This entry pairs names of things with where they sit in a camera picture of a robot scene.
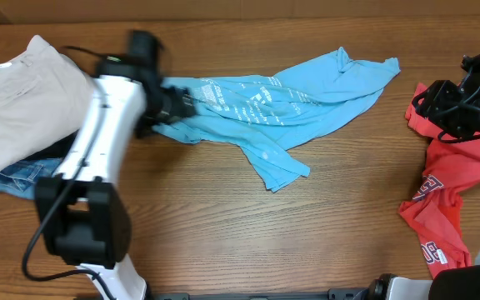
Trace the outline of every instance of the gray fabric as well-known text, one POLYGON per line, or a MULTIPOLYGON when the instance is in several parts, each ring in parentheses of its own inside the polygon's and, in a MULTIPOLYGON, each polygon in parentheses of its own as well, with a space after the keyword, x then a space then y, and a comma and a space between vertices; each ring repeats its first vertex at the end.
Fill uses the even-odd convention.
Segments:
POLYGON ((82 126, 90 80, 40 36, 0 65, 0 171, 82 126))

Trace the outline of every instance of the blue fabric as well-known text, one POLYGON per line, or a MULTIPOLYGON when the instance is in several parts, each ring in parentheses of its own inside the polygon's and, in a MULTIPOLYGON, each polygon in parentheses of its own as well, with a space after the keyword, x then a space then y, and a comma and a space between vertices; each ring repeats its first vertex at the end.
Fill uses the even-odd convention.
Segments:
POLYGON ((0 172, 0 192, 33 199, 34 184, 40 177, 51 177, 61 161, 60 158, 21 161, 5 167, 0 172))
POLYGON ((153 129, 181 143, 238 145, 276 192, 310 172, 286 150, 366 112, 398 73, 396 58, 353 61, 340 47, 273 77, 170 77, 164 85, 190 88, 198 115, 153 129))

